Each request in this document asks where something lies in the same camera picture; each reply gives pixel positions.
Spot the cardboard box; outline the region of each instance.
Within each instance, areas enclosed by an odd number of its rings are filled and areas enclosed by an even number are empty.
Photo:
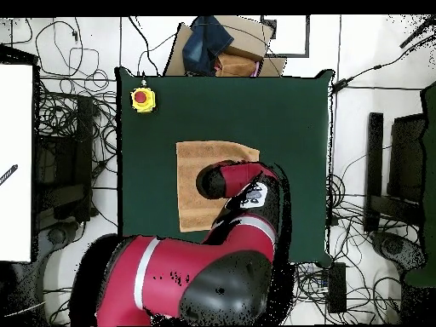
[[[273,29],[257,21],[235,15],[216,15],[215,17],[234,38],[226,49],[227,54],[243,56],[254,61],[263,61],[258,77],[278,77],[277,70],[279,70],[281,75],[286,59],[265,58],[264,60],[267,46],[263,43],[263,38],[265,37],[265,43],[269,44]],[[191,35],[192,30],[181,23],[175,37],[172,53],[169,56],[169,61],[163,73],[165,77],[185,75],[182,50]]]

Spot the red robot arm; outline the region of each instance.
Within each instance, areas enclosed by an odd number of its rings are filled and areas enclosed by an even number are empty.
[[[252,324],[266,308],[278,237],[279,183],[261,163],[213,164],[206,198],[230,198],[201,244],[135,236],[107,263],[98,326],[150,325],[152,315],[195,324]]]

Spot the green tabletop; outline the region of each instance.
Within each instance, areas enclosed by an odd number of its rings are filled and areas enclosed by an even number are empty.
[[[423,268],[409,271],[405,282],[415,287],[436,287],[436,83],[421,92],[421,100],[427,127],[422,137],[425,164],[421,205],[425,221],[420,227],[420,242],[427,262]]]
[[[324,251],[328,86],[333,71],[298,77],[148,77],[158,109],[139,114],[130,92],[141,79],[117,68],[121,92],[124,235],[201,241],[206,232],[179,228],[175,143],[233,141],[280,164],[290,180],[290,260],[330,262]]]

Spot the orange cloth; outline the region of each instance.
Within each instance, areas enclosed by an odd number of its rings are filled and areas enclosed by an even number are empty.
[[[183,141],[175,148],[181,232],[209,230],[226,200],[201,196],[196,186],[198,173],[210,164],[227,159],[257,162],[259,151],[230,141]]]
[[[249,77],[255,71],[253,60],[225,53],[218,55],[215,66],[216,77]]]

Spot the yellow button base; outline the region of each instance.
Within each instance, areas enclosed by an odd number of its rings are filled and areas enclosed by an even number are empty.
[[[143,92],[146,94],[146,101],[144,103],[138,103],[135,100],[135,94],[138,92]],[[155,94],[150,88],[138,88],[131,92],[132,95],[132,106],[139,113],[151,112],[153,108],[156,107]]]

